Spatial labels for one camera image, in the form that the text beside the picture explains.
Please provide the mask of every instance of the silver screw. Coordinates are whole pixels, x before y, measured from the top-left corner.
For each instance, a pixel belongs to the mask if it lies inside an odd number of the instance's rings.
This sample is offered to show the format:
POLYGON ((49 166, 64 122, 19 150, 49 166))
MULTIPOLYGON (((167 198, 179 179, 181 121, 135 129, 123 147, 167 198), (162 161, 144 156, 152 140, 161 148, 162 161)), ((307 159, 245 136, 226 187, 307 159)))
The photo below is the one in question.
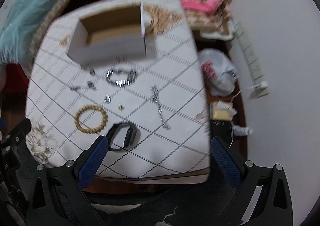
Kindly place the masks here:
POLYGON ((73 160, 69 160, 69 161, 66 162, 66 166, 67 166, 67 167, 71 167, 71 166, 73 166, 74 164, 75 164, 75 162, 74 162, 73 160))
POLYGON ((44 168, 44 166, 43 166, 42 164, 40 164, 40 165, 37 166, 37 170, 38 170, 38 171, 41 171, 43 168, 44 168))
POLYGON ((253 162, 250 161, 250 160, 247 160, 247 161, 245 162, 245 165, 248 166, 248 167, 252 167, 252 166, 253 166, 253 162))
POLYGON ((281 170, 282 170, 282 165, 276 164, 276 169, 279 170, 279 171, 281 171, 281 170))

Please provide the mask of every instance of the open box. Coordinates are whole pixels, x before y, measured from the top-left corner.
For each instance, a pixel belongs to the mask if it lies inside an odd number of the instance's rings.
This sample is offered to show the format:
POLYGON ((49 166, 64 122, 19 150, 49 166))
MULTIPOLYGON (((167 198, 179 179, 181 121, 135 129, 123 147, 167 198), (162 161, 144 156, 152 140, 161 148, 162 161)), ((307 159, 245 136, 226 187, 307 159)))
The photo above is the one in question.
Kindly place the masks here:
POLYGON ((144 57, 143 5, 129 5, 79 19, 67 55, 80 65, 116 57, 144 57))

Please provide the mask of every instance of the metal charm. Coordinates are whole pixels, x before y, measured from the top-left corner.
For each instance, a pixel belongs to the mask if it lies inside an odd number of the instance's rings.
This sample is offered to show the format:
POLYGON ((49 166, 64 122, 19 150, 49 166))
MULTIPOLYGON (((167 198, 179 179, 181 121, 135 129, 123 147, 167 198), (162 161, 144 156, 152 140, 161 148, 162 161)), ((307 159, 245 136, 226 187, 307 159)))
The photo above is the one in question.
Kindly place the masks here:
POLYGON ((129 86, 131 83, 134 83, 137 78, 137 72, 135 70, 123 70, 123 69, 110 69, 107 71, 106 82, 110 83, 113 86, 125 87, 129 86), (124 80, 111 80, 110 77, 113 74, 128 74, 127 79, 124 80))
POLYGON ((70 90, 71 90, 71 91, 78 91, 79 89, 81 89, 80 86, 71 86, 71 87, 70 87, 70 90))
POLYGON ((94 83, 93 83, 92 81, 88 80, 87 85, 88 85, 88 87, 89 87, 90 89, 92 89, 92 90, 94 90, 94 91, 97 90, 96 86, 94 85, 94 83))
POLYGON ((124 106, 122 106, 121 103, 119 103, 118 109, 119 109, 120 111, 122 111, 122 110, 124 110, 124 106))
POLYGON ((170 130, 171 127, 167 124, 167 122, 165 122, 164 116, 162 114, 162 104, 159 102, 159 88, 157 85, 154 85, 151 90, 153 92, 152 102, 158 106, 158 114, 160 116, 162 125, 166 130, 170 130))
POLYGON ((105 98, 104 98, 104 101, 105 103, 110 103, 111 102, 111 98, 107 95, 105 98))
POLYGON ((91 74, 91 76, 95 76, 96 75, 95 70, 94 69, 90 69, 90 74, 91 74))

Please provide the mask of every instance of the white cable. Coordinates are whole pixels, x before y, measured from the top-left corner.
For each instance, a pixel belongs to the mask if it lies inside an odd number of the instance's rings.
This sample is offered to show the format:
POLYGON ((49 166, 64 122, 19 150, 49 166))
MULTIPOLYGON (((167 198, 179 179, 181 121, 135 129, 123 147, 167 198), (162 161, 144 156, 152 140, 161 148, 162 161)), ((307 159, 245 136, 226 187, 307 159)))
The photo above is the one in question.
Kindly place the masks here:
POLYGON ((231 98, 231 101, 230 101, 230 102, 232 103, 233 99, 234 99, 237 95, 239 95, 240 92, 243 91, 244 89, 253 89, 253 88, 257 88, 257 87, 259 87, 259 84, 258 84, 258 85, 254 85, 254 86, 252 86, 252 87, 248 87, 248 88, 242 88, 236 95, 234 95, 234 96, 231 98))
POLYGON ((174 210, 173 210, 173 213, 172 213, 172 214, 168 214, 168 215, 166 215, 166 216, 164 217, 164 219, 163 219, 163 221, 162 221, 162 222, 164 222, 164 220, 166 219, 166 217, 169 217, 169 216, 171 216, 171 215, 174 215, 174 214, 176 213, 176 208, 177 208, 177 207, 175 207, 175 208, 174 208, 174 210))
POLYGON ((232 129, 231 129, 231 143, 230 143, 229 148, 231 147, 231 145, 233 143, 233 128, 235 127, 235 124, 233 123, 232 120, 230 120, 230 123, 231 123, 232 129))

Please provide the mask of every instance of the metal chain bracelet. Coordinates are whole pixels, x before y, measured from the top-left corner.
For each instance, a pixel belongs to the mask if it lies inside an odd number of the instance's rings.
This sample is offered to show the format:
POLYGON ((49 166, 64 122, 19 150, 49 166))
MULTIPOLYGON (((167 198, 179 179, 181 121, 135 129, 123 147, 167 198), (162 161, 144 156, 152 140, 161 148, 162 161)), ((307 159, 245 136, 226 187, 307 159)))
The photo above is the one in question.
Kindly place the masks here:
POLYGON ((134 83, 137 78, 136 70, 124 70, 124 69, 110 69, 107 71, 106 82, 110 83, 113 86, 125 87, 129 86, 131 83, 134 83), (124 80, 111 80, 113 74, 127 74, 127 79, 124 80))
POLYGON ((162 104, 159 101, 159 88, 157 85, 154 85, 151 90, 153 91, 152 102, 158 106, 158 114, 160 116, 161 122, 163 124, 163 128, 169 130, 171 127, 165 122, 164 116, 162 114, 162 104))

